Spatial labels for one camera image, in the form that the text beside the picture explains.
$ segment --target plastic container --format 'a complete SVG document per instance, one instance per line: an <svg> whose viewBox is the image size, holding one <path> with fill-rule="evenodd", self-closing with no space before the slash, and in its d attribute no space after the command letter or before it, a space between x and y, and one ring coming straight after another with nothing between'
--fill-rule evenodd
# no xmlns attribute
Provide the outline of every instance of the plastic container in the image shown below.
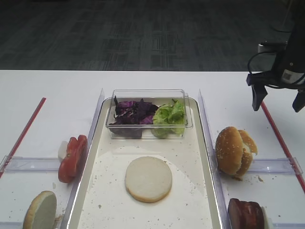
<svg viewBox="0 0 305 229"><path fill-rule="evenodd" d="M144 102L151 102L158 107L164 104L174 105L174 101L178 101L184 106L184 122L178 125L114 125L116 117L115 98L118 102L139 102L143 99ZM189 99L183 90L114 90L112 93L111 105L106 118L106 127L111 138L181 138L186 133L185 129L192 126Z"/></svg>

